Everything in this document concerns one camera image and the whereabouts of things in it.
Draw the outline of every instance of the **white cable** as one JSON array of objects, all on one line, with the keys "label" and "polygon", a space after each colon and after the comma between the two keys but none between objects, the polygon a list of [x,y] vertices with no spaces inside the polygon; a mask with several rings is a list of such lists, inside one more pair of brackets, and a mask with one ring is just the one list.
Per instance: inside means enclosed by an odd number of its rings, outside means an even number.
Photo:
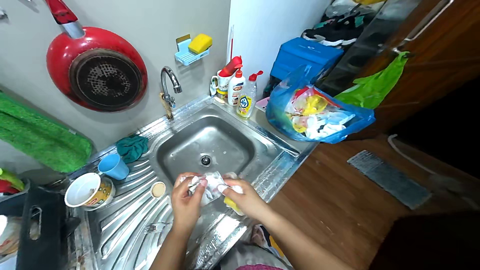
[{"label": "white cable", "polygon": [[393,143],[393,141],[392,141],[392,139],[395,138],[395,137],[397,137],[397,136],[398,136],[398,134],[393,134],[393,135],[390,135],[390,136],[388,137],[388,139],[387,139],[388,144],[390,144],[390,146],[393,148],[393,150],[395,150],[395,151],[396,151],[398,154],[400,154],[402,157],[406,158],[408,161],[410,161],[410,162],[412,162],[413,164],[419,166],[420,168],[426,170],[427,172],[429,172],[429,173],[431,173],[431,174],[438,174],[438,173],[430,170],[429,168],[421,165],[420,163],[418,163],[418,162],[417,162],[416,160],[414,160],[413,158],[411,158],[411,157],[405,155],[404,153],[402,153],[402,151],[400,151],[400,150],[396,147],[396,145]]}]

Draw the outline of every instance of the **dish soap bottle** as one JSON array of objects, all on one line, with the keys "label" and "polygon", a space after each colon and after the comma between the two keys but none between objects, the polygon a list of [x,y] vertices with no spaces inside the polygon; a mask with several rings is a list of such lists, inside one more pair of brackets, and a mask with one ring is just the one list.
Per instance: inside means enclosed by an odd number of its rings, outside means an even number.
[{"label": "dish soap bottle", "polygon": [[249,118],[252,115],[255,103],[257,103],[257,76],[263,73],[264,72],[260,70],[250,75],[245,87],[241,91],[239,104],[237,106],[237,114],[241,117]]},{"label": "dish soap bottle", "polygon": [[245,77],[243,77],[243,72],[241,69],[243,65],[239,64],[236,65],[235,68],[238,68],[237,72],[235,72],[235,77],[230,79],[230,82],[228,83],[228,103],[231,106],[237,105],[239,101],[239,95],[240,92],[243,88],[243,85],[245,84]]}]

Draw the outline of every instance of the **fork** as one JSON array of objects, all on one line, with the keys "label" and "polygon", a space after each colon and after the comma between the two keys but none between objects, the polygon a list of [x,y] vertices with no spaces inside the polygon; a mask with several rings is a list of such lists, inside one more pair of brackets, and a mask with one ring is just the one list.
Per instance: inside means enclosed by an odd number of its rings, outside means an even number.
[{"label": "fork", "polygon": [[144,233],[160,233],[163,231],[163,228],[165,228],[165,226],[170,224],[171,222],[167,223],[162,221],[150,223],[144,227]]}]

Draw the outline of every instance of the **human hand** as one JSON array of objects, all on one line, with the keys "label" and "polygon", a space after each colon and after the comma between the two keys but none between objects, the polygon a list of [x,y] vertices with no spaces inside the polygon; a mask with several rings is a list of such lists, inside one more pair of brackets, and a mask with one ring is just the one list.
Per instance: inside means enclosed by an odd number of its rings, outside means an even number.
[{"label": "human hand", "polygon": [[200,217],[200,201],[204,194],[207,180],[203,179],[195,189],[192,196],[188,196],[188,184],[193,176],[201,176],[194,172],[184,172],[178,175],[172,191],[172,208],[173,208],[173,226],[172,230],[180,234],[188,235],[193,231],[198,218]]},{"label": "human hand", "polygon": [[217,189],[225,196],[230,197],[237,204],[240,210],[250,218],[262,222],[272,210],[270,206],[260,198],[253,186],[245,180],[224,179],[229,186],[239,185],[243,189],[243,194],[235,192],[230,187],[219,185]]}]

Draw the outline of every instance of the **stainless steel sink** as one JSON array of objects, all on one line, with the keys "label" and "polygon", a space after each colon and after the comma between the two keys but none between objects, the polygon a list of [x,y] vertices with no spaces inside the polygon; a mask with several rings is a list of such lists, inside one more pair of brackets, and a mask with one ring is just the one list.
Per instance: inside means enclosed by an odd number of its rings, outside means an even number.
[{"label": "stainless steel sink", "polygon": [[156,172],[172,184],[182,172],[234,172],[253,181],[281,152],[215,105],[200,110],[181,130],[154,140],[151,148]]},{"label": "stainless steel sink", "polygon": [[[128,165],[126,179],[114,180],[117,192],[109,205],[87,214],[75,209],[88,224],[80,226],[76,241],[83,245],[82,254],[93,254],[94,269],[148,269],[164,237],[144,234],[143,228],[151,222],[172,221],[170,194],[181,172],[235,172],[260,186],[264,197],[273,196],[288,179],[283,177],[290,174],[293,157],[283,147],[209,99],[197,106],[201,107],[184,109],[172,122],[158,120],[139,132],[149,137],[149,150]],[[98,160],[76,174],[95,172]],[[149,195],[155,181],[167,186],[160,199]],[[203,207],[188,243],[187,264],[213,266],[213,260],[246,231],[241,220],[222,199]]]}]

